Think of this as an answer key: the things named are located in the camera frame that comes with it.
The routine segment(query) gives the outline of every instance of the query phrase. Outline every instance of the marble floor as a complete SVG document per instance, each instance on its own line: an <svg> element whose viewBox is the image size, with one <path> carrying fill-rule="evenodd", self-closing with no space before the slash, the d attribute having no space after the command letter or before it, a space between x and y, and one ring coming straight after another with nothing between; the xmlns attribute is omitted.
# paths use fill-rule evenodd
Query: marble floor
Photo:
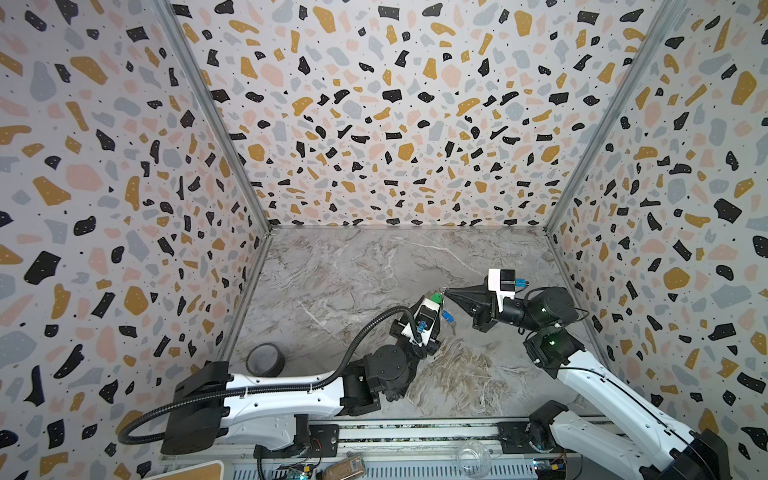
<svg viewBox="0 0 768 480"><path fill-rule="evenodd" d="M563 286L543 230L280 229L258 280L231 370L247 373L248 352L264 342L286 356L281 376L334 370L352 338L376 314L412 305L423 294L482 283L488 268L514 268L531 288ZM573 390L534 367L517 329L499 324L489 333L451 300L444 309L442 346L419 365L405 399L387 402L365 418L527 416L549 399L596 413ZM590 345L581 324L569 330ZM389 321L356 351L359 358L384 343Z"/></svg>

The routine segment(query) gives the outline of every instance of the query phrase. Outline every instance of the clear plastic cup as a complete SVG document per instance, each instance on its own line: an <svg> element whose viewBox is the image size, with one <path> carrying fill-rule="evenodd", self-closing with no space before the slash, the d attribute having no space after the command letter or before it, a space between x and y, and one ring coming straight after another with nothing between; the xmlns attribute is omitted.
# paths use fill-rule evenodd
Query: clear plastic cup
<svg viewBox="0 0 768 480"><path fill-rule="evenodd" d="M481 442L467 440L456 449L456 465L469 478L484 478L491 471L491 453Z"/></svg>

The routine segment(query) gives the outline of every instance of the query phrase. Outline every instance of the side wall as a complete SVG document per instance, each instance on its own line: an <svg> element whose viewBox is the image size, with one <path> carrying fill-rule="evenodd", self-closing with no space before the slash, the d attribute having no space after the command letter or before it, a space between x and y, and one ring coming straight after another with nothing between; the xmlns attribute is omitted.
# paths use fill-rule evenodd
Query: side wall
<svg viewBox="0 0 768 480"><path fill-rule="evenodd" d="M140 0L3 2L0 64L0 478L143 477L116 431L214 358L251 212Z"/></svg>
<svg viewBox="0 0 768 480"><path fill-rule="evenodd" d="M178 4L273 224L503 226L546 222L660 2Z"/></svg>
<svg viewBox="0 0 768 480"><path fill-rule="evenodd" d="M768 3L688 2L554 239L611 368L765 478Z"/></svg>

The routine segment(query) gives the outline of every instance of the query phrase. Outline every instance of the terrazzo wall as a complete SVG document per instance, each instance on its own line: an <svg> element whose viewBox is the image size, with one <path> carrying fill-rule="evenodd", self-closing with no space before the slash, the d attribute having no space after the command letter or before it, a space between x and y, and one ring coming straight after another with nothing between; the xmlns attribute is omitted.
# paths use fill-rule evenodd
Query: terrazzo wall
<svg viewBox="0 0 768 480"><path fill-rule="evenodd" d="M554 238L612 369L768 475L768 2L688 2Z"/></svg>
<svg viewBox="0 0 768 480"><path fill-rule="evenodd" d="M543 224L652 0L178 0L272 224Z"/></svg>
<svg viewBox="0 0 768 480"><path fill-rule="evenodd" d="M251 212L141 0L2 2L0 74L0 478L144 477L116 432L214 357Z"/></svg>

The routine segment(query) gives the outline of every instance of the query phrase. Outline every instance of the patterned wallpaper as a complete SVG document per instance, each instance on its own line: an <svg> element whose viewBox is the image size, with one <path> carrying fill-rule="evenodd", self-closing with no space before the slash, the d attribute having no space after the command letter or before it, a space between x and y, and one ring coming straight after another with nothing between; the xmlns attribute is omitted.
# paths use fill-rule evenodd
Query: patterned wallpaper
<svg viewBox="0 0 768 480"><path fill-rule="evenodd" d="M272 224L543 224L652 0L177 0Z"/></svg>
<svg viewBox="0 0 768 480"><path fill-rule="evenodd" d="M688 2L556 229L614 371L768 475L768 2Z"/></svg>
<svg viewBox="0 0 768 480"><path fill-rule="evenodd" d="M251 212L140 0L0 22L0 478L144 477L116 431L214 357Z"/></svg>

